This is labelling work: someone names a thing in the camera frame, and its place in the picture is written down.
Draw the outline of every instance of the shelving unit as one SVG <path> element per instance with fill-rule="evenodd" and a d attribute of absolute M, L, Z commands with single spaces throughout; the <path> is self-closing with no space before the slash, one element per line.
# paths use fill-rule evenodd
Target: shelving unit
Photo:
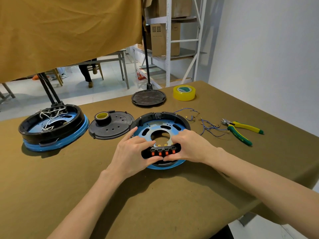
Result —
<path fill-rule="evenodd" d="M 150 71 L 150 80 L 151 83 L 156 88 L 164 88 L 164 87 L 170 87 L 175 86 L 179 84 L 184 84 L 192 81 L 196 81 L 196 75 L 197 75 L 197 67 L 198 67 L 198 61 L 199 61 L 199 54 L 200 54 L 200 45 L 201 45 L 201 39 L 202 39 L 202 33 L 203 33 L 203 23 L 204 23 L 204 17 L 205 17 L 205 8 L 206 8 L 206 1 L 207 0 L 201 0 L 200 3 L 200 10 L 198 10 L 197 2 L 194 0 L 195 9 L 196 9 L 196 16 L 191 17 L 185 17 L 185 18 L 173 18 L 172 19 L 172 0 L 166 0 L 166 16 L 164 17 L 157 17 L 157 18 L 151 18 L 146 20 L 146 24 L 164 24 L 166 23 L 166 56 L 161 57 L 153 57 L 152 51 L 147 50 L 148 56 L 151 58 L 151 65 L 149 65 L 149 71 Z M 171 40 L 171 24 L 173 23 L 191 23 L 191 22 L 197 22 L 198 23 L 198 29 L 197 29 L 197 38 L 191 39 L 191 40 Z M 177 43 L 177 42 L 196 42 L 196 50 L 193 50 L 187 54 L 187 49 L 180 48 L 180 55 L 179 56 L 171 56 L 171 43 Z M 135 74 L 136 74 L 136 80 L 139 87 L 139 84 L 144 83 L 144 80 L 138 80 L 137 72 L 140 72 L 141 75 L 147 78 L 146 74 L 146 66 L 136 66 L 136 59 L 135 59 L 135 51 L 144 53 L 143 50 L 133 47 L 133 57 L 134 57 L 134 64 L 135 64 Z M 171 75 L 171 61 L 174 60 L 180 60 L 180 59 L 186 59 L 186 58 L 192 58 L 192 61 L 186 70 L 186 73 L 182 79 L 178 79 L 175 76 Z M 157 60 L 165 60 L 165 67 L 166 69 L 163 70 L 153 64 L 153 59 Z M 195 65 L 193 69 L 193 78 L 187 78 L 192 66 Z"/>

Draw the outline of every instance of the black metal pole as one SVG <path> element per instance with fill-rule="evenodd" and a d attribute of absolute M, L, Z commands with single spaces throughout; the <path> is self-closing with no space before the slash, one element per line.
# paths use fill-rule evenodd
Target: black metal pole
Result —
<path fill-rule="evenodd" d="M 147 56 L 147 46 L 146 46 L 146 32 L 144 30 L 143 22 L 142 22 L 142 35 L 143 35 L 143 42 L 144 42 L 144 52 L 145 52 L 146 72 L 147 72 L 146 89 L 150 90 L 150 89 L 153 89 L 153 85 L 152 85 L 151 79 L 150 79 L 150 69 L 149 69 L 149 66 L 148 66 L 148 56 Z"/>
<path fill-rule="evenodd" d="M 43 88 L 44 88 L 44 90 L 45 90 L 47 96 L 49 97 L 49 99 L 50 99 L 52 105 L 54 105 L 55 102 L 54 102 L 54 100 L 53 100 L 53 97 L 52 97 L 52 95 L 51 95 L 51 93 L 50 93 L 50 91 L 49 91 L 47 85 L 46 85 L 46 82 L 45 82 L 44 79 L 42 78 L 42 75 L 41 75 L 41 74 L 38 74 L 38 77 L 39 77 L 39 80 L 41 81 L 41 84 L 42 84 L 42 86 L 43 86 Z"/>
<path fill-rule="evenodd" d="M 52 87 L 50 81 L 48 80 L 47 75 L 46 75 L 44 72 L 42 72 L 41 74 L 42 74 L 42 77 L 43 77 L 43 79 L 45 80 L 47 86 L 49 87 L 50 91 L 52 92 L 54 98 L 56 99 L 56 102 L 57 102 L 58 104 L 63 104 L 63 103 L 61 102 L 61 100 L 59 99 L 59 97 L 58 97 L 56 91 L 55 91 L 54 88 Z"/>

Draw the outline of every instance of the black pants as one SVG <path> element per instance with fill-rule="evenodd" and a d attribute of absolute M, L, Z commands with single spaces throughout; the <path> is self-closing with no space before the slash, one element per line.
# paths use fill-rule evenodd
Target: black pants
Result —
<path fill-rule="evenodd" d="M 86 60 L 85 62 L 89 62 L 89 61 L 96 61 L 97 59 L 92 59 L 92 60 Z M 89 71 L 87 70 L 87 66 L 88 65 L 79 65 L 79 68 L 80 68 L 80 71 L 82 73 L 82 75 L 84 76 L 85 78 L 85 81 L 87 82 L 91 82 L 91 76 L 90 76 L 90 73 Z"/>
<path fill-rule="evenodd" d="M 210 239 L 234 239 L 232 232 L 230 231 L 229 226 L 225 226 Z"/>

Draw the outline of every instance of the white sneaker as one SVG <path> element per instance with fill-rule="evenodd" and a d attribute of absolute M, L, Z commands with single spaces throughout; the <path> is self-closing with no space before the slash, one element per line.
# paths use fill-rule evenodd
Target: white sneaker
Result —
<path fill-rule="evenodd" d="M 69 77 L 66 73 L 63 73 L 63 74 L 61 75 L 61 78 L 62 78 L 62 79 L 66 78 L 66 77 Z"/>

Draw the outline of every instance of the roll of tape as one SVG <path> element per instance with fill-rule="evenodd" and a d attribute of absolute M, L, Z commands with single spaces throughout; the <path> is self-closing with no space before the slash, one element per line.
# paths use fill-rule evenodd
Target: roll of tape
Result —
<path fill-rule="evenodd" d="M 99 112 L 94 116 L 94 119 L 100 126 L 109 124 L 111 122 L 111 116 L 108 112 Z"/>
<path fill-rule="evenodd" d="M 179 101 L 190 101 L 195 98 L 196 89 L 190 85 L 177 85 L 173 89 L 173 97 Z"/>

